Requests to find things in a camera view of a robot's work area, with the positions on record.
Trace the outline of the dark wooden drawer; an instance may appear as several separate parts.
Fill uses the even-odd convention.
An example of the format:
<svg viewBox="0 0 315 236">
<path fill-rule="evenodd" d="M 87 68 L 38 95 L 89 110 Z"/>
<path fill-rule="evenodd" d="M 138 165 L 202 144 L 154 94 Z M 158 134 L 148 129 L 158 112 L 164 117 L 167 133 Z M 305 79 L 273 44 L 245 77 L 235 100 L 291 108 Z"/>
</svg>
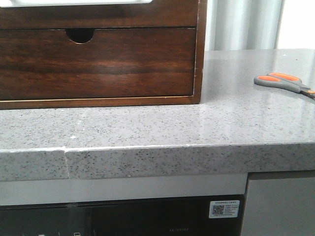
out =
<svg viewBox="0 0 315 236">
<path fill-rule="evenodd" d="M 191 95 L 194 28 L 2 30 L 3 100 Z"/>
</svg>

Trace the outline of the orange and grey scissors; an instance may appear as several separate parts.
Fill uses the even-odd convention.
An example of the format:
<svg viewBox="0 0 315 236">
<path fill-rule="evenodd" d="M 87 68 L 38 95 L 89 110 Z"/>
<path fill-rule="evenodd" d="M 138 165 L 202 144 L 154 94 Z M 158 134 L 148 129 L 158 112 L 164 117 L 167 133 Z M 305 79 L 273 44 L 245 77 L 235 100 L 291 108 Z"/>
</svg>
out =
<svg viewBox="0 0 315 236">
<path fill-rule="evenodd" d="M 312 99 L 315 98 L 315 91 L 303 84 L 300 78 L 292 75 L 273 72 L 267 75 L 256 76 L 253 81 L 256 85 L 285 89 L 294 93 L 303 94 Z"/>
</svg>

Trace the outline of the dark wooden drawer cabinet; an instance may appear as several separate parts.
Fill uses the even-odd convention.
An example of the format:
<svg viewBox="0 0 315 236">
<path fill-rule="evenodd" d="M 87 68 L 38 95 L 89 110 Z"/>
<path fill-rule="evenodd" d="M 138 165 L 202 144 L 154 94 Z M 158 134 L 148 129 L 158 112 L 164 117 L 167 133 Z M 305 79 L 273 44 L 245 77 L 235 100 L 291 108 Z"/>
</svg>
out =
<svg viewBox="0 0 315 236">
<path fill-rule="evenodd" d="M 195 59 L 191 95 L 3 100 L 2 109 L 197 104 L 200 102 L 207 3 L 204 0 L 153 0 L 147 4 L 0 7 L 2 30 L 65 30 L 78 44 L 95 29 L 194 28 Z"/>
</svg>

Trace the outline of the black built-in oven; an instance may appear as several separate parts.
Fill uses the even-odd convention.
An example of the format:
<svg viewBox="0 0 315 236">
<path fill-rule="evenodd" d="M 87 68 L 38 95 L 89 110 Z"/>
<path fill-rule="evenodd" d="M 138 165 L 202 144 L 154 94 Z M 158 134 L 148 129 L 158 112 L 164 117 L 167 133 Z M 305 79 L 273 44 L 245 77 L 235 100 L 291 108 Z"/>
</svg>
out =
<svg viewBox="0 0 315 236">
<path fill-rule="evenodd" d="M 236 218 L 209 218 L 210 201 L 239 200 Z M 238 236 L 243 195 L 2 206 L 3 236 Z"/>
</svg>

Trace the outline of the white QR code sticker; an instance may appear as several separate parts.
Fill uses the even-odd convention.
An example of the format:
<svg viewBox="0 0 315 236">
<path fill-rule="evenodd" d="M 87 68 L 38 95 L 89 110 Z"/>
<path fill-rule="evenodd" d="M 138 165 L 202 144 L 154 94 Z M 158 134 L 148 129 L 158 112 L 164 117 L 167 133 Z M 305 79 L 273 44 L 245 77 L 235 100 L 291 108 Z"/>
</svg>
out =
<svg viewBox="0 0 315 236">
<path fill-rule="evenodd" d="M 238 217 L 240 201 L 210 201 L 209 218 L 236 218 Z"/>
</svg>

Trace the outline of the white curtain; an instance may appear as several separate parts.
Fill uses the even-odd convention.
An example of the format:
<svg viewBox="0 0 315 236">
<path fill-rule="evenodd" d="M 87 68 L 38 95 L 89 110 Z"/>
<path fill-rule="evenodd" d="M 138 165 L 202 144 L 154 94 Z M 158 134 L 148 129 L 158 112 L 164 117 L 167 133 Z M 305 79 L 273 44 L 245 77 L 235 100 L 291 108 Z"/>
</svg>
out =
<svg viewBox="0 0 315 236">
<path fill-rule="evenodd" d="M 206 51 L 274 49 L 283 0 L 209 0 Z"/>
</svg>

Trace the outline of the grey cabinet door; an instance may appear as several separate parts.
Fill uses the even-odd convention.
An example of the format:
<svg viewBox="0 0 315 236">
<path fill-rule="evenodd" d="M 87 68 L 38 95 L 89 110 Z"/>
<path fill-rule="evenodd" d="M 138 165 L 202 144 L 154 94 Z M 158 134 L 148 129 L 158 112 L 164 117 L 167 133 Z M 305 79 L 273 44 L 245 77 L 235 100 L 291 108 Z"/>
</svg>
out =
<svg viewBox="0 0 315 236">
<path fill-rule="evenodd" d="M 243 236 L 313 236 L 314 171 L 248 176 Z"/>
</svg>

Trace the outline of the white tray on cabinet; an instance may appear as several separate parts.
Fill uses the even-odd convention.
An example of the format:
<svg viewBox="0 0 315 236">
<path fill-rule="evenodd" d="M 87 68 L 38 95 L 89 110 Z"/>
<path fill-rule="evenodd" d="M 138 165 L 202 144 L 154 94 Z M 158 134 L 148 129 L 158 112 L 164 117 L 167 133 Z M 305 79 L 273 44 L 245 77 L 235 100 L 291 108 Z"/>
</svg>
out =
<svg viewBox="0 0 315 236">
<path fill-rule="evenodd" d="M 147 4 L 152 0 L 0 0 L 1 7 L 71 6 L 102 4 Z"/>
</svg>

